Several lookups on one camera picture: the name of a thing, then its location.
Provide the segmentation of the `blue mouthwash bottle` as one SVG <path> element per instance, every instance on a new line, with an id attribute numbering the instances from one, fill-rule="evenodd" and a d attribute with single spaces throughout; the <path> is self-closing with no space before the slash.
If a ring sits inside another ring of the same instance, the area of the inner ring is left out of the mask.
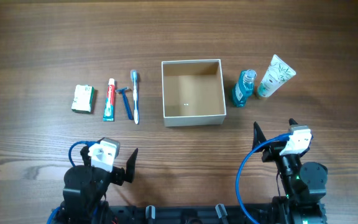
<path id="1" fill-rule="evenodd" d="M 243 70 L 232 89 L 232 100 L 236 107 L 245 107 L 248 97 L 253 94 L 257 73 L 254 70 Z"/>

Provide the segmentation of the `white lotion tube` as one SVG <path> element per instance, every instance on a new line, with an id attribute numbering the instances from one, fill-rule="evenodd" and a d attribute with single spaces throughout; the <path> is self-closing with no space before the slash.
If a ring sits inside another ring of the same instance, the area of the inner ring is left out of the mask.
<path id="1" fill-rule="evenodd" d="M 296 71 L 285 63 L 278 55 L 274 55 L 268 69 L 257 88 L 257 95 L 261 98 L 270 97 L 284 83 L 296 75 Z"/>

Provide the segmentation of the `red white toothpaste tube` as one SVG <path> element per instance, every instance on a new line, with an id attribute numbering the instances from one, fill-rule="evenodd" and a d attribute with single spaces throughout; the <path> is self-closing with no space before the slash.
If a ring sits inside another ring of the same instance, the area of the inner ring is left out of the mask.
<path id="1" fill-rule="evenodd" d="M 110 78 L 108 81 L 108 89 L 106 93 L 103 121 L 114 121 L 114 94 L 115 94 L 115 79 Z"/>

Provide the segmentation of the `blue disposable razor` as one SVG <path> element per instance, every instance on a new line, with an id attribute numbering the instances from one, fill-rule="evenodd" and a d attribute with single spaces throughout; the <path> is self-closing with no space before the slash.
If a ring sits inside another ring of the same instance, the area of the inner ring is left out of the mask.
<path id="1" fill-rule="evenodd" d="M 131 107 L 129 105 L 129 101 L 128 101 L 128 98 L 126 96 L 126 91 L 127 90 L 129 90 L 129 87 L 124 87 L 124 88 L 117 89 L 117 90 L 115 90 L 115 92 L 122 95 L 122 99 L 123 99 L 124 107 L 126 109 L 127 117 L 128 117 L 129 120 L 133 120 L 134 118 L 133 118 L 133 115 L 132 115 Z"/>

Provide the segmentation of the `green white soap packet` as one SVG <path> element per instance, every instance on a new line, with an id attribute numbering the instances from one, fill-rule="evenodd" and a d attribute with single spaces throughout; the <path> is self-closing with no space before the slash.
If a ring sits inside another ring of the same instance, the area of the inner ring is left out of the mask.
<path id="1" fill-rule="evenodd" d="M 77 85 L 71 110 L 76 113 L 91 113 L 93 109 L 93 95 L 93 86 Z"/>

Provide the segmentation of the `blue white toothbrush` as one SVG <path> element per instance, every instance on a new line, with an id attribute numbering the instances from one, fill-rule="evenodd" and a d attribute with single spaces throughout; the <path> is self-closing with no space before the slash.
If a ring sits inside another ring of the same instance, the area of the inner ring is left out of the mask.
<path id="1" fill-rule="evenodd" d="M 134 100 L 134 122 L 139 123 L 139 101 L 138 101 L 138 73 L 131 70 L 131 80 L 133 82 L 133 100 Z"/>

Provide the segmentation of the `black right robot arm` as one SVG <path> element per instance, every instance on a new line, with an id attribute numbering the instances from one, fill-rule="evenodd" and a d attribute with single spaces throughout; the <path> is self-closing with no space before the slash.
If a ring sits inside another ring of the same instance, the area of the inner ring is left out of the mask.
<path id="1" fill-rule="evenodd" d="M 252 217 L 258 223 L 326 223 L 326 209 L 321 199 L 326 195 L 328 168 L 317 162 L 301 162 L 310 149 L 311 129 L 289 120 L 289 137 L 274 140 L 257 151 L 262 162 L 273 162 L 276 179 L 282 181 L 285 195 L 270 203 L 251 205 Z"/>

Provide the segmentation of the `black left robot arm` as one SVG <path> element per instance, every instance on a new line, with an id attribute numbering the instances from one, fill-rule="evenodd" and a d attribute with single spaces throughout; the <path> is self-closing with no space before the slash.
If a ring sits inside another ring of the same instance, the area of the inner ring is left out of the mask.
<path id="1" fill-rule="evenodd" d="M 93 167 L 89 162 L 70 168 L 65 176 L 63 202 L 55 208 L 47 224 L 53 223 L 118 223 L 117 215 L 102 198 L 110 184 L 122 186 L 135 176 L 136 149 L 126 168 L 113 167 L 112 172 Z"/>

